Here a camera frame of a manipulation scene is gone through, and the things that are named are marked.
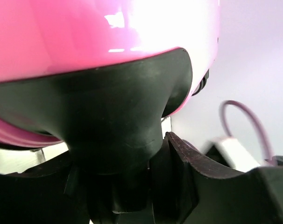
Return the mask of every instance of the pink cable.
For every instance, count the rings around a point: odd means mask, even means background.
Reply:
[[[234,101],[234,100],[227,100],[227,101],[224,101],[220,105],[220,108],[219,108],[220,121],[221,121],[221,124],[222,124],[226,134],[229,137],[233,136],[230,129],[228,128],[226,115],[225,115],[225,109],[228,105],[234,105],[237,108],[241,109],[251,119],[251,122],[254,124],[254,127],[256,128],[256,131],[257,131],[257,133],[260,137],[260,143],[262,145],[264,153],[266,154],[268,162],[271,165],[275,166],[276,162],[272,160],[273,152],[271,150],[270,142],[268,140],[267,134],[266,134],[262,124],[259,121],[258,117],[248,107],[246,107],[244,104],[237,102],[237,101]]]

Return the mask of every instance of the white wall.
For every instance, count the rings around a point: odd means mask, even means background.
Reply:
[[[172,130],[202,148],[224,135],[218,106],[226,99],[250,107],[283,155],[283,0],[220,0],[219,53],[206,87],[172,117]],[[227,110],[232,132],[259,161],[258,138],[246,116]]]

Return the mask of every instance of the pink scooter body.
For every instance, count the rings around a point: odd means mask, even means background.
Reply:
[[[0,0],[0,83],[184,48],[190,97],[216,57],[218,36],[219,0]],[[60,140],[0,119],[0,142],[45,147]]]

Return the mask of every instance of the purple wire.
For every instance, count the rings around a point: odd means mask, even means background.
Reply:
[[[237,108],[241,109],[251,119],[251,122],[254,124],[254,127],[256,128],[256,131],[257,131],[257,133],[260,137],[260,143],[262,145],[264,153],[266,154],[268,162],[271,165],[275,166],[276,163],[275,163],[275,161],[272,160],[273,152],[271,150],[270,142],[268,140],[267,134],[266,134],[262,124],[259,121],[258,117],[248,107],[246,107],[244,104],[237,102],[237,101],[234,101],[234,100],[227,100],[227,101],[224,101],[220,105],[220,108],[219,108],[220,121],[221,121],[221,124],[222,124],[226,134],[229,137],[233,136],[230,129],[228,128],[226,115],[225,115],[225,110],[226,110],[226,107],[228,105],[234,105]]]

